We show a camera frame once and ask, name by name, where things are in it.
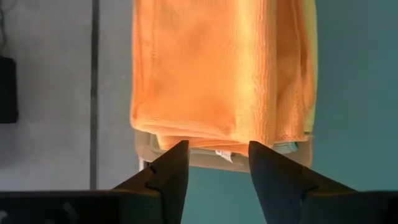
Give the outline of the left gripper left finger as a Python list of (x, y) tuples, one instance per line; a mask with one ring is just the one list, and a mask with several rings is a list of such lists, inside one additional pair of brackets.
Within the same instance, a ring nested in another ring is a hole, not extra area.
[(189, 142), (111, 190), (1, 192), (1, 224), (168, 224), (182, 220)]

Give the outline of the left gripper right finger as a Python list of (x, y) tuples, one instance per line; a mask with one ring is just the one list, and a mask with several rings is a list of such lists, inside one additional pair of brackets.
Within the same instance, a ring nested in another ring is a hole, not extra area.
[(268, 224), (397, 224), (396, 191), (357, 191), (256, 141), (248, 152)]

